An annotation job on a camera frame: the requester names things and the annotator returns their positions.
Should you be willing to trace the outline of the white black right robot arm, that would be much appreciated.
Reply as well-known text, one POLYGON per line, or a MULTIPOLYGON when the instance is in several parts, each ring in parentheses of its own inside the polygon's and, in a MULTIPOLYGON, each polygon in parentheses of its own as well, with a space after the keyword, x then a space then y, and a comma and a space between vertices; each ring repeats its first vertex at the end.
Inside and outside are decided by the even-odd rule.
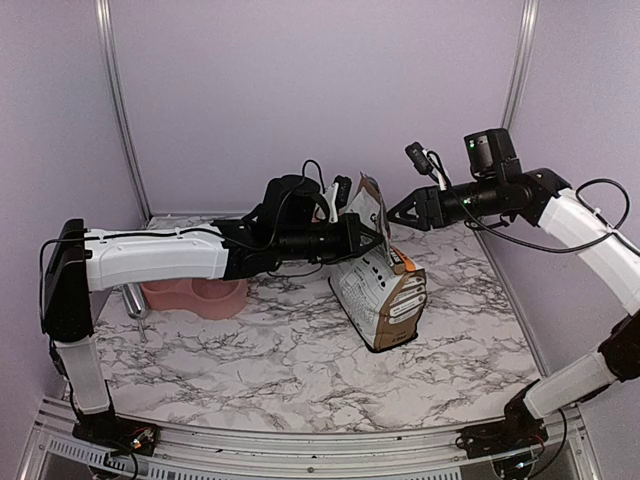
POLYGON ((455 223, 523 248, 579 258, 612 292, 626 315, 597 347, 518 392, 502 419, 462 429, 468 457, 523 449, 547 440, 544 421, 639 376, 639 250, 582 197, 580 188, 547 168, 525 171, 505 128, 464 139, 472 179, 455 184, 439 155, 414 142, 405 153, 434 184, 411 192, 387 215, 419 231, 455 223))

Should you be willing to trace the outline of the pink double pet feeder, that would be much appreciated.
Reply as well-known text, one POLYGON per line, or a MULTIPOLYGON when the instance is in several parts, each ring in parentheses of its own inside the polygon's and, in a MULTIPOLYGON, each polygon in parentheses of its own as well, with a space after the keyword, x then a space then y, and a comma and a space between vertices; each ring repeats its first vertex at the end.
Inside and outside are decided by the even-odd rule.
POLYGON ((185 310, 207 320, 229 319, 247 303, 246 280, 184 278, 140 284, 152 310, 185 310))

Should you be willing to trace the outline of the white brown pet food bag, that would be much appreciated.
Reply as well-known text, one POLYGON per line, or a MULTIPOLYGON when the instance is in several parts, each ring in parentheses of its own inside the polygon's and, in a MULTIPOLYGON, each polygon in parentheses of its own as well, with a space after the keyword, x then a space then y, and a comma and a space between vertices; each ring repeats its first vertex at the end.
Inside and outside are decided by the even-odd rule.
POLYGON ((329 286, 366 348, 391 350, 417 338, 427 301, 425 270, 392 245, 386 205, 377 181, 362 174, 347 207, 382 243, 330 270, 329 286))

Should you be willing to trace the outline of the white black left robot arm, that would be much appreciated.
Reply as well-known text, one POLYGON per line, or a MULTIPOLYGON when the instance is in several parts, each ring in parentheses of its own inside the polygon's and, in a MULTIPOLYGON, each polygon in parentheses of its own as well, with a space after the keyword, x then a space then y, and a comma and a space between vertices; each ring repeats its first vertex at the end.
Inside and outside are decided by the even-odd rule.
POLYGON ((305 175, 269 181, 261 203, 239 219, 172 230, 88 229, 67 221, 39 259, 39 316, 58 372, 69 384, 74 437, 151 455, 159 428, 116 414, 93 339, 90 295, 125 284, 183 278, 241 280, 288 261, 333 265, 382 244, 356 213, 341 213, 351 181, 329 189, 305 175))

